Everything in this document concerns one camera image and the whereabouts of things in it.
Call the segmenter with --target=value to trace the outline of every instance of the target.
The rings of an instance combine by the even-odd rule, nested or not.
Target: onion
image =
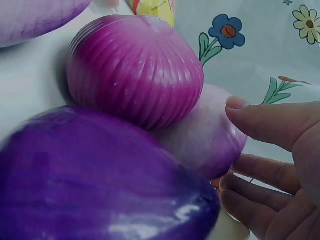
[[[205,84],[199,102],[179,124],[152,134],[184,166],[209,179],[228,172],[247,141],[226,115],[230,94]]]
[[[91,0],[2,0],[0,48],[56,30],[80,13]]]
[[[219,214],[208,180],[90,109],[36,116],[0,159],[2,240],[203,240]]]
[[[147,15],[112,15],[89,23],[71,43],[66,71],[80,105],[146,130],[180,121],[204,84],[202,65],[183,37]]]

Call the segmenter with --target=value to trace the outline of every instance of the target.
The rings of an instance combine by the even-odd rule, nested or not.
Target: yellow flower
[[[316,10],[309,11],[305,5],[300,6],[300,11],[293,11],[293,16],[297,19],[293,24],[294,28],[300,30],[300,38],[307,38],[311,45],[315,42],[320,44],[320,18],[317,15]]]

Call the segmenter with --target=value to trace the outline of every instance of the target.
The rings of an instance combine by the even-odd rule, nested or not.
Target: printed flower
[[[320,18],[316,18],[317,11],[314,9],[309,11],[305,5],[301,5],[300,11],[293,11],[292,14],[297,19],[293,26],[295,29],[300,30],[300,38],[307,38],[308,43],[311,45],[315,44],[315,42],[320,44]]]
[[[293,80],[293,79],[288,78],[286,76],[278,76],[278,79],[280,79],[281,81],[284,81],[284,82],[288,82],[288,83],[302,83],[302,84],[311,85],[310,83],[308,83],[306,81],[296,81],[296,80]]]
[[[232,17],[229,18],[226,14],[218,15],[212,23],[213,27],[209,29],[209,35],[217,38],[220,45],[227,50],[233,49],[236,46],[242,47],[246,38],[241,33],[241,21]]]

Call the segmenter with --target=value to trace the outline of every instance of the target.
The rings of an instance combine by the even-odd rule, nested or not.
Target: hand
[[[220,181],[222,207],[260,240],[320,239],[320,102],[247,106],[227,101],[226,113],[255,140],[290,151],[294,164],[243,154]]]

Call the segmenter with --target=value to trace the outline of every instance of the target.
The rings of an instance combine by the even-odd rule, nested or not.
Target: shiny purple surface
[[[92,0],[1,0],[0,48],[56,30],[80,13]]]
[[[245,147],[247,136],[226,114],[225,90],[205,84],[202,95],[180,123],[152,132],[179,163],[208,179],[228,172]]]
[[[198,57],[167,22],[112,15],[85,26],[67,57],[72,97],[146,130],[179,122],[204,84]]]
[[[31,119],[0,151],[2,240],[204,240],[209,182],[149,134],[85,108]]]

